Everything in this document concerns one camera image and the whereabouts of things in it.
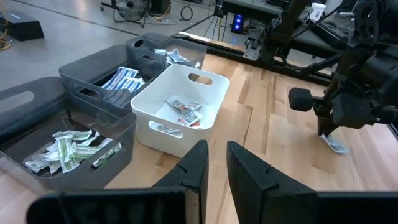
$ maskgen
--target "black box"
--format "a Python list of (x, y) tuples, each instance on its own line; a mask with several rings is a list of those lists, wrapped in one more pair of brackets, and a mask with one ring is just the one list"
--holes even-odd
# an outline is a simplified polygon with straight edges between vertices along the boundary
[[(44, 38), (42, 26), (37, 19), (34, 19), (20, 11), (6, 11), (8, 26), (0, 26), (0, 31), (5, 32), (8, 28), (8, 35), (19, 40), (34, 40)], [(0, 16), (0, 24), (6, 24), (5, 18)]]

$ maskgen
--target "translucent gray bin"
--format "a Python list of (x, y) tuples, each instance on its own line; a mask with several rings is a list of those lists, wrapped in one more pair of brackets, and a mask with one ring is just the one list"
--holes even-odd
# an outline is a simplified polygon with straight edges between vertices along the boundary
[(155, 52), (155, 49), (165, 49), (171, 52), (174, 48), (178, 48), (180, 55), (190, 61), (181, 63), (181, 65), (187, 65), (197, 69), (202, 68), (207, 51), (207, 48), (200, 44), (156, 33), (140, 35), (139, 37), (126, 41), (126, 45), (137, 49), (143, 49), (148, 52)]
[[(119, 67), (133, 68), (144, 79), (137, 91), (101, 88)], [(114, 45), (58, 69), (69, 94), (73, 94), (116, 116), (131, 112), (131, 99), (165, 70), (165, 57), (126, 45)]]
[[(58, 77), (41, 78), (0, 91), (0, 100), (25, 92), (33, 93), (33, 100), (11, 108), (10, 113), (0, 113), (1, 121), (9, 120), (6, 125), (2, 123), (0, 132), (0, 169), (6, 174), (38, 194), (48, 190), (102, 189), (130, 163), (136, 128), (133, 113), (118, 118), (82, 99), (65, 94)], [(113, 141), (81, 162), (76, 169), (66, 174), (59, 169), (51, 174), (47, 167), (36, 174), (24, 165), (33, 155), (43, 153), (55, 142), (52, 137), (54, 133), (89, 129), (101, 133), (98, 141), (102, 141), (101, 138), (112, 138)], [(119, 142), (123, 149), (103, 165), (92, 165)]]

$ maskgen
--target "fan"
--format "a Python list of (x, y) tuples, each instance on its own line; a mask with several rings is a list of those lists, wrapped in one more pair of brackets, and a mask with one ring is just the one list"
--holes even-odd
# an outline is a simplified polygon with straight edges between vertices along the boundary
[(141, 24), (144, 27), (149, 6), (148, 0), (111, 0), (111, 5), (102, 2), (101, 10), (104, 10), (104, 6), (113, 8), (113, 19), (115, 22), (123, 22), (115, 19), (114, 12), (117, 10), (124, 21), (141, 24), (138, 21), (144, 18), (144, 23)]

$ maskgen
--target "concrete floor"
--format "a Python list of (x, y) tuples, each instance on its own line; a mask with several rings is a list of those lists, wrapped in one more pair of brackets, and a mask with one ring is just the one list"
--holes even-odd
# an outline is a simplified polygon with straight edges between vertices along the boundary
[[(172, 35), (190, 27), (213, 12), (209, 10), (211, 0), (203, 0), (195, 4), (184, 0), (172, 0), (172, 10), (166, 19), (177, 22), (175, 26), (146, 24), (142, 28), (130, 22), (115, 23), (112, 19), (113, 10), (100, 10), (101, 0), (3, 0), (6, 10), (18, 10), (38, 19), (42, 25), (45, 38), (26, 42), (12, 42), (8, 50), (0, 51), (2, 82), (0, 91), (21, 83), (29, 82), (41, 77), (58, 76), (58, 68), (105, 49), (114, 44), (123, 44), (126, 40), (147, 32), (158, 32)], [(189, 5), (193, 9), (190, 21), (180, 20), (180, 10)], [(203, 35), (210, 23), (204, 20), (199, 25), (187, 30), (192, 34)], [(206, 37), (211, 38), (213, 25)], [(233, 34), (227, 28), (224, 41), (234, 45), (244, 46), (247, 35)], [(292, 51), (289, 59), (302, 64), (312, 63), (310, 55)]]

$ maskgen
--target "wooden floor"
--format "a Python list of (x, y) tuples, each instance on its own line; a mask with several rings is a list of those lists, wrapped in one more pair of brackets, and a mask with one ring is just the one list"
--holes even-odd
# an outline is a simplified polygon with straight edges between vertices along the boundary
[[(398, 190), (398, 143), (385, 125), (337, 129), (333, 136), (351, 149), (337, 155), (317, 136), (314, 113), (292, 111), (287, 100), (292, 87), (321, 95), (322, 86), (213, 55), (206, 56), (203, 69), (231, 80), (208, 142), (207, 223), (238, 223), (226, 172), (227, 141), (317, 190)], [(176, 162), (136, 140), (132, 162), (107, 188), (150, 187)], [(0, 170), (0, 223), (24, 223), (22, 214), (36, 197)]]

